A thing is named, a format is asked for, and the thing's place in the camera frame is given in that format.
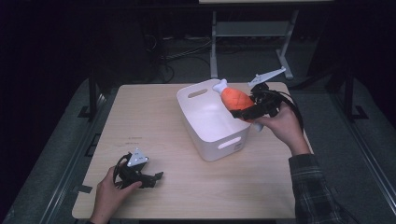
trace bin handle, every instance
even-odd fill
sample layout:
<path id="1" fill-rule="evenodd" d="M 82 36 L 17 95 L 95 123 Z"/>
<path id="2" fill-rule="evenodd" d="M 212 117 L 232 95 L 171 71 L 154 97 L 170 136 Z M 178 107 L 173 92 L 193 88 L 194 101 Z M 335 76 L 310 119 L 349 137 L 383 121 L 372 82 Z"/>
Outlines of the bin handle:
<path id="1" fill-rule="evenodd" d="M 235 138 L 231 139 L 230 141 L 227 141 L 227 142 L 225 142 L 223 144 L 220 144 L 218 146 L 218 149 L 223 149 L 223 148 L 225 148 L 227 146 L 230 146 L 230 145 L 232 145 L 234 143 L 237 143 L 237 142 L 241 141 L 241 139 L 242 139 L 241 136 L 235 137 Z"/>
<path id="2" fill-rule="evenodd" d="M 199 95 L 203 95 L 205 93 L 207 93 L 207 89 L 202 89 L 202 90 L 194 91 L 194 92 L 188 94 L 187 97 L 190 99 L 190 98 L 197 97 Z"/>

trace wrist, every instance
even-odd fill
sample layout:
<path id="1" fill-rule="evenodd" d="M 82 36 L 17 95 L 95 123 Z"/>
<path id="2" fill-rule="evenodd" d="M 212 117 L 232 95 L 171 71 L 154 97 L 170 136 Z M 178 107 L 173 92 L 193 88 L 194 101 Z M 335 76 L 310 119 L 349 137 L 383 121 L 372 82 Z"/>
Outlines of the wrist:
<path id="1" fill-rule="evenodd" d="M 93 224 L 107 224 L 108 222 L 108 220 L 105 217 L 99 217 L 95 215 L 92 215 L 89 221 Z"/>
<path id="2" fill-rule="evenodd" d="M 293 144 L 289 146 L 289 149 L 292 156 L 311 154 L 311 149 L 304 138 L 298 142 L 293 142 Z"/>

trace white plastic piece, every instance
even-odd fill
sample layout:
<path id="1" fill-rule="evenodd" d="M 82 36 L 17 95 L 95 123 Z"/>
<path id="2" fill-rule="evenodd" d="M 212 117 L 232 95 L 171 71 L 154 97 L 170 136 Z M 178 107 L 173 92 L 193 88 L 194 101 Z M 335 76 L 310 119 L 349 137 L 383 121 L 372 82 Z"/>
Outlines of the white plastic piece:
<path id="1" fill-rule="evenodd" d="M 256 131 L 259 133 L 262 131 L 262 129 L 264 128 L 263 124 L 260 124 L 258 122 L 253 122 L 253 127 L 254 129 L 256 129 Z"/>
<path id="2" fill-rule="evenodd" d="M 132 154 L 131 159 L 129 159 L 127 166 L 135 166 L 144 162 L 147 162 L 149 158 L 145 157 L 142 151 L 139 150 L 139 148 L 136 148 L 134 150 L 134 153 Z"/>
<path id="3" fill-rule="evenodd" d="M 213 90 L 218 92 L 220 95 L 221 93 L 224 91 L 224 89 L 227 88 L 227 80 L 226 79 L 222 79 L 219 84 L 216 84 L 213 86 Z"/>
<path id="4" fill-rule="evenodd" d="M 269 72 L 269 73 L 264 73 L 261 75 L 256 75 L 251 82 L 248 83 L 249 87 L 255 86 L 257 84 L 263 83 L 264 81 L 270 79 L 271 77 L 276 77 L 277 75 L 283 73 L 286 71 L 286 68 L 282 66 L 280 69 L 277 69 L 275 71 Z"/>

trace white plastic bin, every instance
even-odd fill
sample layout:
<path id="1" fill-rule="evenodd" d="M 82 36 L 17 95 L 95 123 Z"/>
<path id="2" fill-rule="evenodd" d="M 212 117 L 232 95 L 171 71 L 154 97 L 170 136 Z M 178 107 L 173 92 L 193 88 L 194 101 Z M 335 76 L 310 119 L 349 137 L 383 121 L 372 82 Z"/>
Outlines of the white plastic bin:
<path id="1" fill-rule="evenodd" d="M 250 123 L 235 119 L 213 91 L 218 79 L 210 79 L 177 92 L 184 124 L 205 161 L 215 161 L 241 150 Z"/>

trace person's right hand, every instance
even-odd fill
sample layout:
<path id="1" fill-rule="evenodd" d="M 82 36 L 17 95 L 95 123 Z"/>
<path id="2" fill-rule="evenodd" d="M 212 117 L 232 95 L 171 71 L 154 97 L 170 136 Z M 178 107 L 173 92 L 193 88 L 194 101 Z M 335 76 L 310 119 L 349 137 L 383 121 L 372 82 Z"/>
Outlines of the person's right hand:
<path id="1" fill-rule="evenodd" d="M 279 113 L 275 117 L 261 117 L 256 119 L 255 122 L 271 129 L 274 135 L 290 148 L 293 156 L 311 153 L 300 124 L 286 103 L 281 103 Z"/>

